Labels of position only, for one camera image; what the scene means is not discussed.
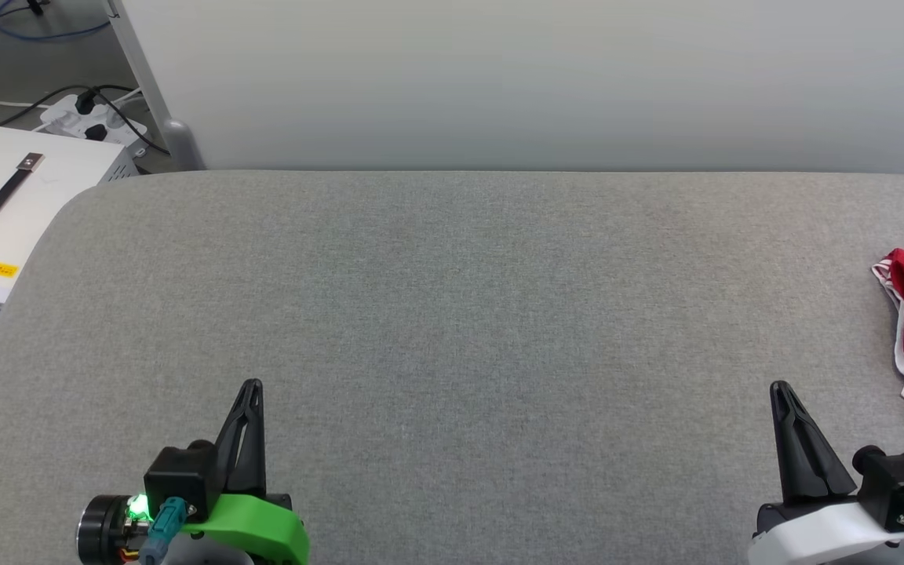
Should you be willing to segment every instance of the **teal cable plug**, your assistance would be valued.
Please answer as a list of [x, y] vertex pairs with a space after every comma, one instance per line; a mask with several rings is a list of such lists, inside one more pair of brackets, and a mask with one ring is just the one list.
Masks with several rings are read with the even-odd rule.
[[180, 497], [166, 498], [159, 514], [148, 527], [148, 540], [139, 550], [141, 565], [160, 565], [170, 550], [170, 542], [187, 522], [187, 501]]

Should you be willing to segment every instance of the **power strip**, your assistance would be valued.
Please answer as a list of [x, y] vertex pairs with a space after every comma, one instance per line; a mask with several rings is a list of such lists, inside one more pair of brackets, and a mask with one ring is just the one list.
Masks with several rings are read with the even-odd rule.
[[[40, 114], [40, 122], [47, 132], [58, 136], [68, 136], [83, 140], [102, 140], [105, 143], [122, 144], [128, 148], [128, 152], [135, 157], [141, 157], [146, 153], [148, 146], [135, 135], [128, 124], [119, 117], [118, 112], [112, 110], [106, 104], [97, 104], [89, 114], [79, 114], [75, 107], [78, 94], [68, 94], [51, 108]], [[148, 128], [131, 122], [141, 135], [147, 135]]]

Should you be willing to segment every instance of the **white metal case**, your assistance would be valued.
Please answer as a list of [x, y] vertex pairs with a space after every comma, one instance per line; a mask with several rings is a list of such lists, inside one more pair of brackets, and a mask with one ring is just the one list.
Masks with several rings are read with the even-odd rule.
[[29, 153], [44, 159], [0, 210], [0, 311], [40, 236], [76, 194], [137, 175], [119, 144], [0, 128], [0, 188]]

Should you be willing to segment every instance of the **gray tabletop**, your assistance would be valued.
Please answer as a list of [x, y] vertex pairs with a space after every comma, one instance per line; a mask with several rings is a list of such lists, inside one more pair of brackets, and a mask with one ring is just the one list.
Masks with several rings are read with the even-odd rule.
[[769, 383], [904, 450], [904, 177], [154, 175], [61, 211], [0, 318], [0, 563], [265, 385], [312, 562], [742, 562]]

